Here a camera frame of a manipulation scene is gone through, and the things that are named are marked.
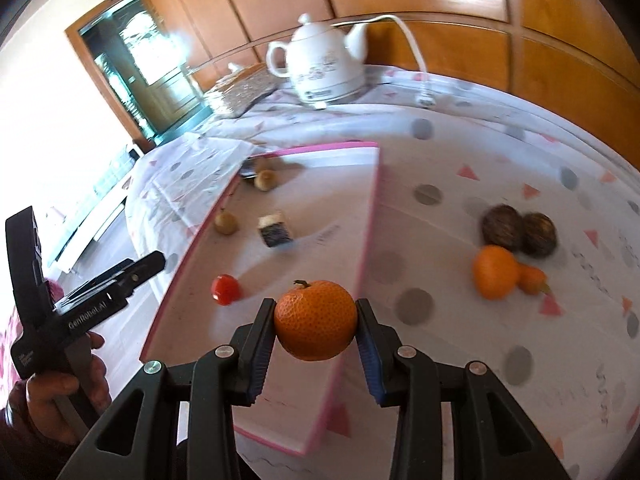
polka dot tablecloth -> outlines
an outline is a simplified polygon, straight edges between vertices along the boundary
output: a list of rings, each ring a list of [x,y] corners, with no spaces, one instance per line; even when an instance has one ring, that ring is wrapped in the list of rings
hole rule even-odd
[[[640,415],[638,172],[575,125],[468,82],[436,76],[435,110],[415,108],[414,77],[370,68],[368,94],[323,111],[302,107],[281,89],[238,120],[212,118],[174,148],[171,143],[165,162],[154,152],[145,156],[136,170],[151,171],[156,162],[156,188],[174,166],[181,168],[180,176],[163,181],[161,193],[156,189],[175,200],[149,198],[151,187],[138,183],[127,203],[127,216],[138,219],[129,222],[134,244],[141,253],[168,255],[155,284],[162,294],[195,232],[184,227],[197,226],[215,199],[203,203],[205,195],[196,199],[189,190],[218,168],[204,154],[221,137],[264,149],[375,140],[383,165],[362,296],[378,320],[436,361],[486,362],[571,478],[604,480]],[[194,142],[200,150],[185,148]],[[178,150],[179,160],[170,150]],[[491,302],[475,292],[470,269],[481,246],[478,220],[497,203],[555,222],[558,249],[533,262],[547,273],[551,294],[515,291]],[[267,480],[382,480],[397,415],[367,393],[352,346],[316,450],[292,457],[242,436],[238,450]],[[447,428],[446,409],[443,418]],[[446,430],[445,478],[452,478],[451,446]]]

mandarin orange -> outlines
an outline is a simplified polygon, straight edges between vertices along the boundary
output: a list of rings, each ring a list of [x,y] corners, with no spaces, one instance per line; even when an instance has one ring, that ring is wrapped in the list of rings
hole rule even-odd
[[[520,266],[507,249],[487,245],[474,260],[474,283],[486,300],[501,300],[518,283]]]
[[[296,281],[276,305],[274,323],[282,347],[303,361],[342,352],[356,332],[358,313],[350,294],[334,282]]]

finger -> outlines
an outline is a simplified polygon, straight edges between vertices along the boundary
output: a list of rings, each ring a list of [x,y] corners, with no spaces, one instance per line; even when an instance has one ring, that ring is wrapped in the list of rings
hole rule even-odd
[[[44,372],[27,381],[27,402],[49,402],[58,395],[71,395],[78,390],[78,379],[60,372]]]
[[[92,383],[98,383],[107,374],[107,365],[97,355],[92,356],[89,365],[89,377]]]
[[[106,381],[92,390],[89,400],[91,400],[92,405],[98,412],[103,412],[107,409],[107,406],[111,403],[111,395]]]
[[[89,339],[91,339],[91,348],[93,350],[102,348],[102,345],[104,345],[104,338],[100,334],[95,332],[87,332],[87,334],[89,335]]]

hand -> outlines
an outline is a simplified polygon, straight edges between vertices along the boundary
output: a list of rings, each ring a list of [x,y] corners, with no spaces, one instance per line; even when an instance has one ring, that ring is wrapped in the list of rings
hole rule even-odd
[[[94,332],[88,333],[91,348],[104,345],[104,338]],[[89,400],[98,413],[104,412],[111,403],[109,385],[105,375],[107,367],[98,356],[92,356],[90,377],[92,389],[88,393]],[[78,438],[58,411],[55,396],[68,396],[79,388],[79,381],[73,375],[60,372],[44,372],[36,374],[27,381],[27,408],[31,421],[36,429],[53,440],[63,444],[77,444]]]

teapot spout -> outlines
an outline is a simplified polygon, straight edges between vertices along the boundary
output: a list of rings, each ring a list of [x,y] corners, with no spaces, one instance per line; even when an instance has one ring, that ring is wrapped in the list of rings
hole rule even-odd
[[[351,57],[364,63],[367,57],[367,25],[369,23],[356,23],[349,33],[344,37],[344,46],[351,54]]]

